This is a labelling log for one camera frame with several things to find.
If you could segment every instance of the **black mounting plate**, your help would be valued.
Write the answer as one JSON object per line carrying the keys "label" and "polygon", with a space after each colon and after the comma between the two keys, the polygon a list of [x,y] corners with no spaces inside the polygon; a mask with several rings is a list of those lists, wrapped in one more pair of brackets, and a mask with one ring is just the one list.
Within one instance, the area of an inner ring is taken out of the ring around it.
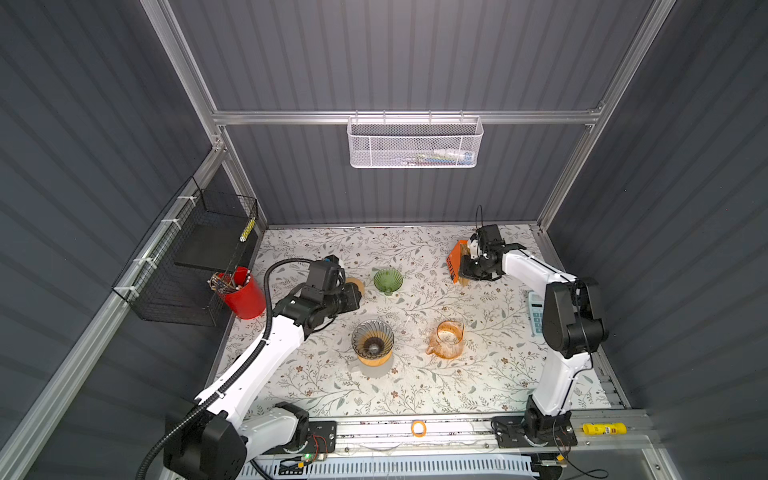
{"label": "black mounting plate", "polygon": [[561,449],[565,446],[576,446],[576,434],[571,428],[571,431],[561,432],[558,434],[559,442],[557,445],[552,440],[552,435],[541,434],[541,438],[537,440],[535,444],[532,444],[525,437],[523,432],[523,415],[504,415],[493,417],[491,424],[496,426],[496,442],[500,449],[521,449],[527,447],[554,447],[559,446]]}
{"label": "black mounting plate", "polygon": [[[333,453],[334,450],[336,450],[336,422],[314,422],[310,420],[310,436],[306,441],[306,444],[304,447],[299,450],[298,452],[286,452],[282,445],[275,447],[274,449],[269,449],[266,452],[264,452],[262,455],[285,455],[291,454],[291,455],[302,455],[304,453],[315,453],[315,442],[312,440],[312,435],[316,435],[319,437],[323,437],[326,442],[328,442],[328,453]],[[325,445],[323,444],[323,441],[320,440],[318,442],[319,445],[319,452],[323,453],[326,451]]]}

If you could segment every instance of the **green ribbed bowl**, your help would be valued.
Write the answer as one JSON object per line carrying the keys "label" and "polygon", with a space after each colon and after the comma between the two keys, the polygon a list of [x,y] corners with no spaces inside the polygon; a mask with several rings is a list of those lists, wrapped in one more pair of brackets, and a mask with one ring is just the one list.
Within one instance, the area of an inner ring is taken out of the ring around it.
{"label": "green ribbed bowl", "polygon": [[373,285],[384,295],[392,295],[402,286],[402,274],[394,268],[379,270],[373,276]]}

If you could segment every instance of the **white mesh basket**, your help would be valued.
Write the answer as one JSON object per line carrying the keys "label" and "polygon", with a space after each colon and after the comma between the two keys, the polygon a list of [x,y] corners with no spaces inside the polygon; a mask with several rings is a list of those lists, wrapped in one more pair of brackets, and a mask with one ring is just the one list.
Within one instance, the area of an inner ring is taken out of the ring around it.
{"label": "white mesh basket", "polygon": [[483,130],[479,117],[456,121],[350,117],[346,133],[354,168],[472,168],[477,165]]}

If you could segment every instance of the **floral tablecloth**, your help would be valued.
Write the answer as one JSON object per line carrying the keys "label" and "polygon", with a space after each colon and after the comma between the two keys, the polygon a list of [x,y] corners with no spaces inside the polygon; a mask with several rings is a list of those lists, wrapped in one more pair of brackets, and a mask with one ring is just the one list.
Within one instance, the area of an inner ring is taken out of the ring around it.
{"label": "floral tablecloth", "polygon": [[[521,243],[540,256],[527,225],[500,230],[508,243]],[[260,282],[269,265],[283,258],[333,253],[347,277],[365,283],[366,292],[359,310],[339,316],[288,358],[252,413],[283,400],[315,417],[522,410],[548,349],[531,334],[529,289],[523,283],[510,276],[467,287],[452,283],[445,258],[471,234],[471,227],[268,230],[253,266]],[[388,266],[405,277],[392,296],[381,294],[372,280],[377,269]],[[270,279],[273,301],[305,278],[305,265],[278,268]],[[359,362],[352,331],[368,319],[385,320],[396,336],[392,368],[379,378],[350,371]],[[465,325],[465,350],[452,361],[425,354],[430,333],[445,319]],[[263,316],[235,320],[219,374],[253,342],[263,321]],[[610,406],[592,371],[579,375],[572,398],[576,409]]]}

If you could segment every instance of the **calculator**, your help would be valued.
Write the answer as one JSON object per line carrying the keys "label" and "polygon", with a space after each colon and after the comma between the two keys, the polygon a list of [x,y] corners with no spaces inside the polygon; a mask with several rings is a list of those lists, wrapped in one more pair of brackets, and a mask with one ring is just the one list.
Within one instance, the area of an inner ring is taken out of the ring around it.
{"label": "calculator", "polygon": [[544,318],[544,300],[536,292],[528,292],[528,316],[531,319],[531,336],[543,336],[541,320]]}

